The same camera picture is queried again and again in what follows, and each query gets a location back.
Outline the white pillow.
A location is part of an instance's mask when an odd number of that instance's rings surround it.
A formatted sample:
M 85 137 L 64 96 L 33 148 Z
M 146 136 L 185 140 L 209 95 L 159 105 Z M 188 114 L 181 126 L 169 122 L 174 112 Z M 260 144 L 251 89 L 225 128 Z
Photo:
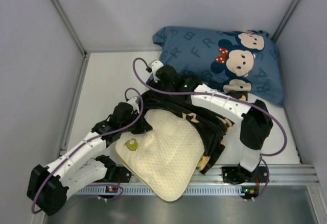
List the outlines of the white pillow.
M 204 145 L 189 121 L 165 110 L 149 110 L 152 130 L 123 133 L 115 151 L 123 164 L 160 199 L 179 199 L 204 154 Z

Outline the black floral plush pillowcase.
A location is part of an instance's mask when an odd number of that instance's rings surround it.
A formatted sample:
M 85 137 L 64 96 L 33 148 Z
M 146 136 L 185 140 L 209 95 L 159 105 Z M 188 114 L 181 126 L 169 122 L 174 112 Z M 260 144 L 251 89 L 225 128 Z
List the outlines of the black floral plush pillowcase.
M 193 92 L 203 84 L 202 80 L 195 75 L 158 71 L 156 76 L 158 81 L 155 82 L 152 79 L 147 82 L 147 85 L 165 92 Z M 129 131 L 133 134 L 141 134 L 153 129 L 144 118 L 145 113 L 150 109 L 162 109 L 186 119 L 201 137 L 204 156 L 201 160 L 200 172 L 207 173 L 224 151 L 223 137 L 227 134 L 227 130 L 232 128 L 234 122 L 209 109 L 193 105 L 190 95 L 167 95 L 149 90 L 142 94 L 142 98 L 143 115 Z

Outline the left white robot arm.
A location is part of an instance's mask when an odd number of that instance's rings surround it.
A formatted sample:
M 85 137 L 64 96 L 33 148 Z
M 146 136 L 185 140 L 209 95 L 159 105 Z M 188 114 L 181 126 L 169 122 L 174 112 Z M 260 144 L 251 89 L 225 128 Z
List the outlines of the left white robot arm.
M 140 96 L 120 102 L 106 120 L 97 123 L 71 150 L 46 166 L 35 166 L 27 190 L 32 213 L 54 215 L 80 189 L 109 174 L 115 163 L 101 152 L 132 129 L 143 108 Z

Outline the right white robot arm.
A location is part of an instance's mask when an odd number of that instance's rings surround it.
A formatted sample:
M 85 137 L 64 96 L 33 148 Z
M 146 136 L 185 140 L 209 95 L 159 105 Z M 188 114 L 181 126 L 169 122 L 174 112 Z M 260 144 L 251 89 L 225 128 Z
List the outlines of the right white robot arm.
M 153 77 L 147 87 L 155 92 L 158 104 L 187 109 L 208 122 L 214 121 L 213 116 L 217 115 L 221 121 L 232 123 L 243 151 L 237 169 L 227 176 L 230 183 L 240 184 L 256 177 L 261 149 L 273 127 L 273 118 L 263 101 L 248 103 L 222 94 L 197 77 L 179 75 L 172 66 L 160 61 L 154 61 L 146 71 Z

